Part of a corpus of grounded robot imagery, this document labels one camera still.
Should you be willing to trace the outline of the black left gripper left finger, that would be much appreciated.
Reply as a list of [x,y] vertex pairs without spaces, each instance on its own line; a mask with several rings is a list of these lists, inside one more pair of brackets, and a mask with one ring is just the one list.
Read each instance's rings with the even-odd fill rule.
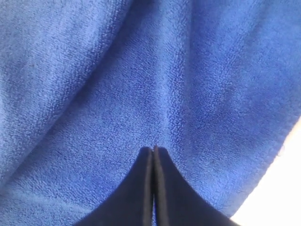
[[139,154],[116,190],[76,226],[151,226],[153,209],[153,152]]

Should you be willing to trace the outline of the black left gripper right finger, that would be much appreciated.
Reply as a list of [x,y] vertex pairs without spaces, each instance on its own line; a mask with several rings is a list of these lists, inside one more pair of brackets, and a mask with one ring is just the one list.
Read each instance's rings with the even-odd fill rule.
[[231,226],[220,213],[188,184],[174,165],[168,151],[155,147],[154,198],[158,226]]

